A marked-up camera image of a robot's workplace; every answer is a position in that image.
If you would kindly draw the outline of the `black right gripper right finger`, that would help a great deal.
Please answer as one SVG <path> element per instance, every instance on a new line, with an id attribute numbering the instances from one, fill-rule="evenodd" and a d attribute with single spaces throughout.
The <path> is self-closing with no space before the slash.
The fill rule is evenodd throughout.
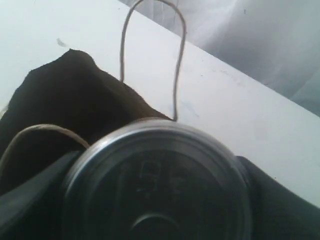
<path id="1" fill-rule="evenodd" d="M 249 190 L 253 240 L 318 240 L 320 208 L 314 206 L 247 158 L 238 156 Z"/>

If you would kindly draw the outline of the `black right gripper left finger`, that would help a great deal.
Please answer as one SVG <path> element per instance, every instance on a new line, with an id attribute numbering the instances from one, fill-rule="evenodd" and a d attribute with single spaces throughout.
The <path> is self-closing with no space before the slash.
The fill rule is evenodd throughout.
<path id="1" fill-rule="evenodd" d="M 53 164 L 0 197 L 2 240 L 57 240 L 62 182 L 79 158 L 79 151 L 61 156 Z"/>

